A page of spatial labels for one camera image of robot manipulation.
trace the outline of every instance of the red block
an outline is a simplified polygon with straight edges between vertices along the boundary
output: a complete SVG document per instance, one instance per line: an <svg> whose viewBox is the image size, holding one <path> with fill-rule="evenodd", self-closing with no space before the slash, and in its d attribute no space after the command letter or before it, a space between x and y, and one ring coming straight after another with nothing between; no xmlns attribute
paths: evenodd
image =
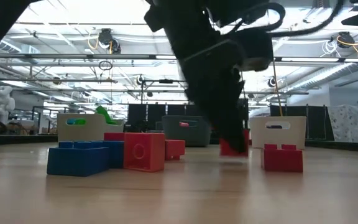
<svg viewBox="0 0 358 224"><path fill-rule="evenodd" d="M221 156L239 156L239 157L248 157L248 129L244 130L244 137L245 137L245 147L246 151L242 153L238 153L233 150L229 143L227 143L224 139L219 139L219 144L221 146Z"/></svg>
<svg viewBox="0 0 358 224"><path fill-rule="evenodd" d="M180 156L185 154L186 141L165 140L165 160L180 160Z"/></svg>
<svg viewBox="0 0 358 224"><path fill-rule="evenodd" d="M165 135L125 133L124 168L146 172L164 170Z"/></svg>
<svg viewBox="0 0 358 224"><path fill-rule="evenodd" d="M303 172L301 150L263 150L261 159L265 171Z"/></svg>
<svg viewBox="0 0 358 224"><path fill-rule="evenodd" d="M277 150L278 146L274 144L265 144L265 150Z"/></svg>
<svg viewBox="0 0 358 224"><path fill-rule="evenodd" d="M125 133L105 133L105 141L123 141L125 138Z"/></svg>
<svg viewBox="0 0 358 224"><path fill-rule="evenodd" d="M296 150L296 145L281 145L281 149L285 150Z"/></svg>

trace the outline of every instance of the toy brick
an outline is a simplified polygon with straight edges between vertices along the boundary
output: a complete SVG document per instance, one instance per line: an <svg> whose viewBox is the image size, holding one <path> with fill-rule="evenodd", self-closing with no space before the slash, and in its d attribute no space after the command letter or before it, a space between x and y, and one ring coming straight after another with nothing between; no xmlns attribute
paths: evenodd
<svg viewBox="0 0 358 224"><path fill-rule="evenodd" d="M296 145L282 144L282 145L281 145L281 149L285 149L285 150L296 150Z"/></svg>
<svg viewBox="0 0 358 224"><path fill-rule="evenodd" d="M301 150L263 150L262 168L276 172L303 172Z"/></svg>
<svg viewBox="0 0 358 224"><path fill-rule="evenodd" d="M265 150L277 150L278 146L276 144L265 144Z"/></svg>
<svg viewBox="0 0 358 224"><path fill-rule="evenodd" d="M249 145L248 145L248 138L249 138L249 133L248 133L248 129L244 130L244 137L245 137L245 152L242 153L238 153L235 150L233 150L229 143L227 141L225 141L224 139L219 139L219 145L221 148L221 156L236 156L236 157L248 157L248 150L249 150Z"/></svg>
<svg viewBox="0 0 358 224"><path fill-rule="evenodd" d="M73 142L70 142L70 141L59 142L58 147L59 148L64 148L64 149L72 149L73 148Z"/></svg>
<svg viewBox="0 0 358 224"><path fill-rule="evenodd" d="M109 148L109 165L112 169L124 168L124 142L105 141L104 146Z"/></svg>
<svg viewBox="0 0 358 224"><path fill-rule="evenodd" d="M165 160L180 160L180 156L185 154L186 141L184 140L165 140Z"/></svg>
<svg viewBox="0 0 358 224"><path fill-rule="evenodd" d="M105 133L104 140L105 141L124 141L125 133Z"/></svg>
<svg viewBox="0 0 358 224"><path fill-rule="evenodd" d="M49 149L47 174L87 177L109 169L108 147L91 148L92 142L74 145L76 148Z"/></svg>
<svg viewBox="0 0 358 224"><path fill-rule="evenodd" d="M165 135L159 133L126 133L124 168L145 172L164 170Z"/></svg>

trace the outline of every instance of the bin handle cutout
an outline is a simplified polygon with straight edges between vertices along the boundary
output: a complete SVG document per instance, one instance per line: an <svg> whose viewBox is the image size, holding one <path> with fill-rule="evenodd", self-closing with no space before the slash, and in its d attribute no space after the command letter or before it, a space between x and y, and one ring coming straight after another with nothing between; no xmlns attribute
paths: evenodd
<svg viewBox="0 0 358 224"><path fill-rule="evenodd" d="M288 121L267 121L265 127L267 129L290 129L291 124Z"/></svg>
<svg viewBox="0 0 358 224"><path fill-rule="evenodd" d="M85 125L85 118L69 118L66 120L67 125Z"/></svg>
<svg viewBox="0 0 358 224"><path fill-rule="evenodd" d="M194 128L197 127L198 121L189 121L189 120L183 120L179 121L179 126L185 127L185 128Z"/></svg>

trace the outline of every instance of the white wall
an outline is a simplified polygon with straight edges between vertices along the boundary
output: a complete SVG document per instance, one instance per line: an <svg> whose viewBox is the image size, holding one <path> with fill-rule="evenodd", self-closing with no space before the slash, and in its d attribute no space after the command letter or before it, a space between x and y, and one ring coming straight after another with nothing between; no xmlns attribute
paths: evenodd
<svg viewBox="0 0 358 224"><path fill-rule="evenodd" d="M358 88L331 88L330 102L331 106L354 105L358 106Z"/></svg>
<svg viewBox="0 0 358 224"><path fill-rule="evenodd" d="M309 90L309 95L293 95L287 99L287 106L330 106L329 85L321 86L319 90Z"/></svg>

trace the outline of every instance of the gray storage bin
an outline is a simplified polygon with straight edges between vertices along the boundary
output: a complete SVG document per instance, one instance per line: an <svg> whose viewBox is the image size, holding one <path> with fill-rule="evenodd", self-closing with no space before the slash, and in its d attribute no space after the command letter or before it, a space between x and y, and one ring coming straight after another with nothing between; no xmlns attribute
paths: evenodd
<svg viewBox="0 0 358 224"><path fill-rule="evenodd" d="M211 126L202 116L163 116L162 126L166 139L185 140L187 147L206 147L211 139Z"/></svg>

